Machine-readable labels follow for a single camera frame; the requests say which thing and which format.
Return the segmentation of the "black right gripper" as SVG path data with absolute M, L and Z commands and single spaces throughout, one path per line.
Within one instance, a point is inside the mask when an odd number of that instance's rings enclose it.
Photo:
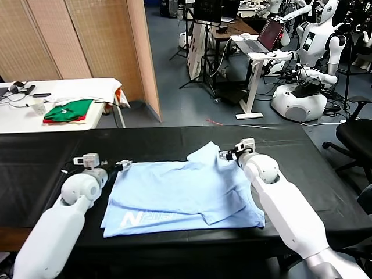
M 241 151 L 238 149 L 230 149 L 229 151 L 219 151 L 219 158 L 222 160 L 234 160 L 237 161 L 241 156 Z

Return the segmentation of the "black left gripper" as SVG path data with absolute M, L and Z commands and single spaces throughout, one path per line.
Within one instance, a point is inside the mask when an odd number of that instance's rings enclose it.
M 121 160 L 118 163 L 113 163 L 109 161 L 101 161 L 99 168 L 104 169 L 108 174 L 117 173 L 118 171 L 127 171 L 130 169 L 132 164 L 131 160 Z

